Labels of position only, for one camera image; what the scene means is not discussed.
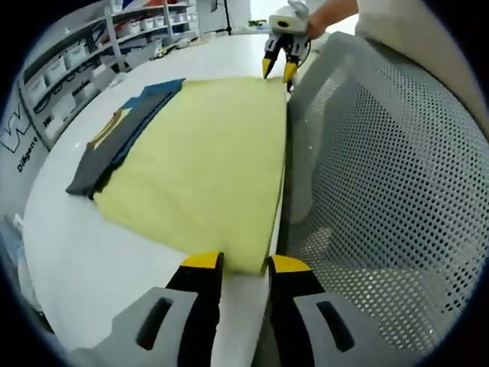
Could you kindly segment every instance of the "person's hand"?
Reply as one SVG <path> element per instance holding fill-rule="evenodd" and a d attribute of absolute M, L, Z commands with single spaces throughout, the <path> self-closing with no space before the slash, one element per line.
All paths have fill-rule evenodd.
<path fill-rule="evenodd" d="M 309 16 L 309 27 L 307 29 L 307 35 L 311 40 L 321 37 L 326 30 L 325 22 L 321 19 L 320 15 L 312 13 Z"/>

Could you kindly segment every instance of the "folded clothing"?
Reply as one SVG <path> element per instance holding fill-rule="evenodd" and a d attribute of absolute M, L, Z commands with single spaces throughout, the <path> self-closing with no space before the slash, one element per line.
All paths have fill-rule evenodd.
<path fill-rule="evenodd" d="M 153 86 L 126 102 L 87 144 L 67 193 L 92 198 L 102 190 L 153 117 L 181 90 L 182 82 Z"/>
<path fill-rule="evenodd" d="M 285 135 L 281 80 L 186 81 L 94 200 L 106 218 L 155 242 L 222 251 L 228 269 L 260 274 Z"/>

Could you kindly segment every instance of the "white storage bin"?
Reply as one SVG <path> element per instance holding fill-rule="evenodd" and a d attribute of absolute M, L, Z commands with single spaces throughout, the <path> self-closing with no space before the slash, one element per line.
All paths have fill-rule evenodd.
<path fill-rule="evenodd" d="M 90 99 L 96 93 L 96 87 L 93 83 L 88 83 L 79 93 L 76 94 L 75 101 L 76 104 L 79 105 L 84 103 L 87 99 Z"/>
<path fill-rule="evenodd" d="M 37 104 L 39 102 L 40 97 L 46 91 L 47 85 L 46 80 L 44 79 L 44 75 L 39 76 L 37 80 L 28 88 L 28 95 L 33 104 Z"/>
<path fill-rule="evenodd" d="M 82 61 L 86 60 L 87 52 L 84 44 L 80 44 L 75 48 L 68 51 L 65 56 L 66 66 L 71 68 L 75 65 L 79 65 Z"/>
<path fill-rule="evenodd" d="M 66 119 L 70 113 L 76 108 L 76 101 L 73 94 L 66 94 L 51 110 L 51 117 L 55 119 L 59 117 L 60 119 Z"/>
<path fill-rule="evenodd" d="M 150 29 L 154 28 L 154 19 L 149 18 L 149 19 L 144 19 L 141 21 L 141 30 L 142 31 L 149 31 Z"/>
<path fill-rule="evenodd" d="M 54 61 L 46 70 L 46 78 L 49 84 L 55 84 L 66 72 L 64 57 Z"/>
<path fill-rule="evenodd" d="M 133 21 L 129 24 L 126 24 L 120 33 L 120 37 L 128 36 L 129 34 L 138 34 L 141 31 L 141 23 L 140 21 Z"/>
<path fill-rule="evenodd" d="M 44 133 L 49 139 L 54 138 L 58 131 L 64 126 L 64 120 L 76 108 L 75 97 L 73 94 L 66 94 L 52 109 L 51 122 L 46 127 Z"/>
<path fill-rule="evenodd" d="M 91 81 L 98 90 L 105 90 L 115 78 L 115 71 L 104 63 L 92 71 Z"/>
<path fill-rule="evenodd" d="M 138 34 L 141 31 L 140 21 L 133 21 L 128 25 L 128 34 Z"/>
<path fill-rule="evenodd" d="M 153 19 L 155 28 L 162 28 L 165 26 L 165 17 L 163 15 L 159 15 L 157 17 L 154 17 Z"/>

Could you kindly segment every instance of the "perforated chair back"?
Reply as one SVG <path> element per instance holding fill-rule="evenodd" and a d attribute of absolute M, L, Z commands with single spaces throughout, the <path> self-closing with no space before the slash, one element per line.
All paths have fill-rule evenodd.
<path fill-rule="evenodd" d="M 414 62 L 335 33 L 289 125 L 285 255 L 378 321 L 392 347 L 427 354 L 487 259 L 489 144 L 476 121 Z"/>

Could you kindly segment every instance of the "shelving unit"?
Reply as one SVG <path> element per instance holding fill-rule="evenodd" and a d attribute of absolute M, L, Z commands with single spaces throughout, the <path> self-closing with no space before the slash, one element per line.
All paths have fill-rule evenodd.
<path fill-rule="evenodd" d="M 80 28 L 70 31 L 65 38 L 45 50 L 23 69 L 18 80 L 21 103 L 31 124 L 48 149 L 54 146 L 71 121 L 101 90 L 96 90 L 89 97 L 78 101 L 76 108 L 64 118 L 61 126 L 55 132 L 52 132 L 52 125 L 52 129 L 47 134 L 46 129 L 52 120 L 53 107 L 68 93 L 75 95 L 80 90 L 83 90 L 87 84 L 90 84 L 93 70 L 101 63 L 109 63 L 111 67 L 118 63 L 119 69 L 124 70 L 125 62 L 121 48 L 129 50 L 131 48 L 141 49 L 156 41 L 160 42 L 161 47 L 167 47 L 175 44 L 182 37 L 194 39 L 199 36 L 198 31 L 195 30 L 193 13 L 191 16 L 187 14 L 187 10 L 192 7 L 190 1 L 192 0 L 176 4 L 165 3 L 161 6 L 133 8 L 109 15 L 108 18 L 94 19 Z M 164 17 L 163 26 L 139 30 L 134 34 L 125 34 L 117 37 L 117 31 L 124 24 L 157 16 Z M 98 37 L 99 35 L 97 36 L 97 34 L 104 34 L 105 36 Z M 53 83 L 46 83 L 46 88 L 33 101 L 28 92 L 29 88 L 37 80 L 44 78 L 50 65 L 58 61 L 68 50 L 80 44 L 85 45 L 87 56 L 71 67 L 67 67 L 67 70 L 61 73 Z"/>

